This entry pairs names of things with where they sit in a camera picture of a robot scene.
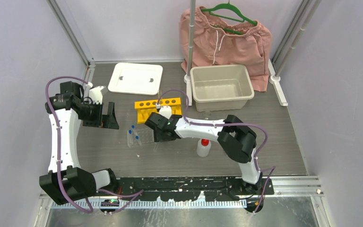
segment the pink shorts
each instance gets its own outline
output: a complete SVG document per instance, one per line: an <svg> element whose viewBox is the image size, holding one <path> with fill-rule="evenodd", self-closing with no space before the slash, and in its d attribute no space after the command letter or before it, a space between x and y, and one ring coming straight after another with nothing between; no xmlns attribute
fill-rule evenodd
<svg viewBox="0 0 363 227"><path fill-rule="evenodd" d="M209 65L242 64L247 67L252 86L256 91L266 91L268 86L268 61L272 34L260 22L254 26L249 22L228 25L221 18L195 10L194 47L192 67ZM181 15L180 45L185 61L181 64L187 70L189 54L190 10ZM221 28L239 31L243 35L225 32Z"/></svg>

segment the white drawstring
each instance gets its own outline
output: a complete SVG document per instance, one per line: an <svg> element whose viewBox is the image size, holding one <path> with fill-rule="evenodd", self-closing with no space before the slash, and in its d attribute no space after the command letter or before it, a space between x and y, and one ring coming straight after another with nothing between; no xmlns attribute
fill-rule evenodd
<svg viewBox="0 0 363 227"><path fill-rule="evenodd" d="M219 50L220 51L220 47L222 46L222 42L223 42L223 38L225 37L225 35L222 36L222 39L220 40L220 45L219 45Z"/></svg>
<svg viewBox="0 0 363 227"><path fill-rule="evenodd" d="M225 37L225 35L222 36L222 39L220 40L220 45L219 45L219 49L218 51L220 51L220 47L222 46L222 42L223 42L223 38ZM219 32L218 30L216 31L216 46L215 46L215 51L214 51L214 61L212 62L212 64L215 64L215 54L216 54L216 49L218 48L218 41L219 41Z"/></svg>

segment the beige plastic bin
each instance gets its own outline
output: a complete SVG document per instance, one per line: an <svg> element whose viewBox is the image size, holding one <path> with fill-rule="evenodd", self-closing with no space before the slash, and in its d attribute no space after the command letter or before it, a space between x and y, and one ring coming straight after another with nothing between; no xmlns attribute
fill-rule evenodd
<svg viewBox="0 0 363 227"><path fill-rule="evenodd" d="M244 65L194 67L190 71L197 111L241 109L254 97Z"/></svg>

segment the red bottle cap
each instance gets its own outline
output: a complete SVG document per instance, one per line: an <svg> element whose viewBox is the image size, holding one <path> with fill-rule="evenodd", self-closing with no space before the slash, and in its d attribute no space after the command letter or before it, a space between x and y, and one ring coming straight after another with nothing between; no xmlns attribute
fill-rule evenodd
<svg viewBox="0 0 363 227"><path fill-rule="evenodd" d="M202 146L206 147L206 146L208 146L208 144L209 144L209 140L205 140L205 139L201 140L201 145Z"/></svg>

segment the wood grain surface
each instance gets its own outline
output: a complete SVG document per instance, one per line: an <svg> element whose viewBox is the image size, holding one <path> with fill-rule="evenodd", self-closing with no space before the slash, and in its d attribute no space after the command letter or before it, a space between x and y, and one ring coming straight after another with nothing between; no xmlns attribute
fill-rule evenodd
<svg viewBox="0 0 363 227"><path fill-rule="evenodd" d="M160 89L186 89L183 82L184 71L179 62L158 63L163 66ZM108 86L115 64L97 64L94 86ZM182 97L177 92L165 97ZM219 144L212 143L207 157L196 153L198 139L181 139L170 142L146 144L129 148L127 131L136 125L135 101L156 99L157 96L144 96L108 92L104 95L104 113L107 102L115 102L119 130L80 127L77 138L78 158L83 169L94 172L111 168L120 176L220 176L241 175L236 162L227 157ZM269 140L259 154L259 166L263 169L276 166L275 175L305 175L303 158L299 151L289 113L279 105L272 85L267 92L255 92L252 100L240 110L212 111L210 120L224 119L234 114L244 122L259 124L267 129ZM195 106L189 108L191 118L203 119ZM258 145L263 141L263 133L257 133Z"/></svg>

